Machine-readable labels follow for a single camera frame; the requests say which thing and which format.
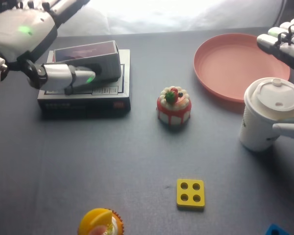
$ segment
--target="cupcake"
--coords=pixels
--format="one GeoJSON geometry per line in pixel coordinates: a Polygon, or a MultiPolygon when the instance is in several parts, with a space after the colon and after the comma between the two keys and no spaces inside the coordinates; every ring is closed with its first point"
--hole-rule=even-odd
{"type": "Polygon", "coordinates": [[[166,87],[157,100],[158,118],[168,125],[182,125],[191,115],[192,103],[186,90],[166,87]]]}

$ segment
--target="gray table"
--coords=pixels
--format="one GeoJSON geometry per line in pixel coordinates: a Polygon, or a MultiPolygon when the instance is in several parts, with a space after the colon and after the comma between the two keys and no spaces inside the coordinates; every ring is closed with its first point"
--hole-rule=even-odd
{"type": "Polygon", "coordinates": [[[132,110],[123,118],[44,120],[37,91],[11,72],[0,86],[0,235],[74,235],[97,207],[116,210],[127,235],[263,235],[271,223],[294,235],[294,140],[248,152],[238,141],[242,106],[209,95],[193,72],[208,38],[265,31],[58,38],[50,49],[110,39],[131,49],[132,110]],[[156,118],[171,85],[193,103],[181,132],[156,118]],[[178,178],[205,182],[204,212],[177,209],[178,178]]]}

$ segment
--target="round plate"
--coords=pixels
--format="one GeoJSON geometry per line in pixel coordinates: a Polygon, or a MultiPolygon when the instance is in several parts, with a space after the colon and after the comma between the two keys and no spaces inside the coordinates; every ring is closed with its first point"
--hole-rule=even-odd
{"type": "Polygon", "coordinates": [[[252,82],[263,77],[290,77],[290,67],[261,51],[255,36],[239,33],[204,42],[196,51],[194,69],[208,91],[240,103],[252,82]]]}

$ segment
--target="red icing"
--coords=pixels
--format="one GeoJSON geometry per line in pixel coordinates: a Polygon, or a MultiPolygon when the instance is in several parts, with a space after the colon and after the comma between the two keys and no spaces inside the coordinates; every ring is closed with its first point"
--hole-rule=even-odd
{"type": "MultiPolygon", "coordinates": [[[[181,102],[182,100],[184,100],[184,97],[179,98],[178,99],[178,102],[181,102]]],[[[168,117],[169,117],[169,125],[171,125],[171,117],[172,116],[176,116],[178,118],[181,118],[181,124],[182,124],[183,121],[184,121],[184,114],[186,112],[190,111],[191,108],[192,108],[191,100],[189,99],[189,101],[190,102],[189,102],[188,106],[185,109],[173,111],[173,110],[168,110],[165,107],[163,107],[161,105],[160,101],[159,101],[159,98],[158,98],[158,100],[157,100],[157,108],[159,110],[158,118],[160,118],[160,112],[162,112],[162,113],[168,115],[168,117]]]]}

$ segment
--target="blue block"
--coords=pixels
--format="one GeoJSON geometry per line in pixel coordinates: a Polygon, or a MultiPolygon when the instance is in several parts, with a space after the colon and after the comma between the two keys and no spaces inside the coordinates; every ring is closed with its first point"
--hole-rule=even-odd
{"type": "Polygon", "coordinates": [[[290,235],[275,224],[271,224],[266,232],[266,235],[290,235]]]}

